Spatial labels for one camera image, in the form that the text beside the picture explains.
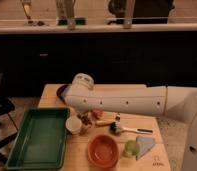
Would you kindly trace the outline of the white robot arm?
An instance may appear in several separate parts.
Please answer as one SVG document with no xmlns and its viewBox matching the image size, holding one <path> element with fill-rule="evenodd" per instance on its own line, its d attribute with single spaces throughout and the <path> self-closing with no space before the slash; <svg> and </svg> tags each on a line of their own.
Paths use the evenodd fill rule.
<svg viewBox="0 0 197 171">
<path fill-rule="evenodd" d="M 197 88 L 156 86 L 98 90 L 91 76 L 79 73 L 61 93 L 63 101 L 80 112 L 163 116 L 189 125 L 182 171 L 197 171 Z"/>
</svg>

